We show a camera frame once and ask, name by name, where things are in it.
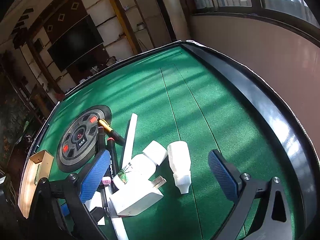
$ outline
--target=red button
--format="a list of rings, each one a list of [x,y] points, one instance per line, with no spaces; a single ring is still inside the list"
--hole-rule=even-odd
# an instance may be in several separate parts
[[[65,153],[69,149],[68,144],[66,144],[63,148],[63,153]]]
[[[92,117],[92,118],[90,119],[90,123],[94,123],[94,122],[96,122],[97,120],[98,120],[97,117],[94,116],[94,117]]]

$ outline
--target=pink wall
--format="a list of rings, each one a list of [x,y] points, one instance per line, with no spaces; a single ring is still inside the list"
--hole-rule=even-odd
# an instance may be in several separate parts
[[[193,40],[261,76],[290,106],[320,153],[320,48],[266,22],[229,16],[192,16]]]

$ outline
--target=tv screen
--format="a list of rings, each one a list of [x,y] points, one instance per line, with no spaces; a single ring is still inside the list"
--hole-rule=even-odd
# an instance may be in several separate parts
[[[60,71],[91,49],[103,43],[90,15],[73,25],[48,49],[50,56]]]

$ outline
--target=white plastic bottle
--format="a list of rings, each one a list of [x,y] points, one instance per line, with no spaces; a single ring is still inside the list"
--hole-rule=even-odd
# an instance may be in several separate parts
[[[168,145],[169,165],[173,171],[176,187],[181,194],[189,193],[191,184],[191,159],[188,144],[184,141],[176,141]]]
[[[167,157],[167,150],[158,142],[152,141],[143,150],[124,166],[123,169],[113,178],[113,183],[121,189],[129,181],[150,179],[156,172],[156,166],[160,165]]]

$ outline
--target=white power adapter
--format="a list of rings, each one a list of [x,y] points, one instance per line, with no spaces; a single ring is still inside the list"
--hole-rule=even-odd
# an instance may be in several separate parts
[[[158,188],[165,182],[161,176],[153,181],[147,179],[129,181],[110,196],[117,215],[135,216],[151,207],[162,199],[163,195]]]

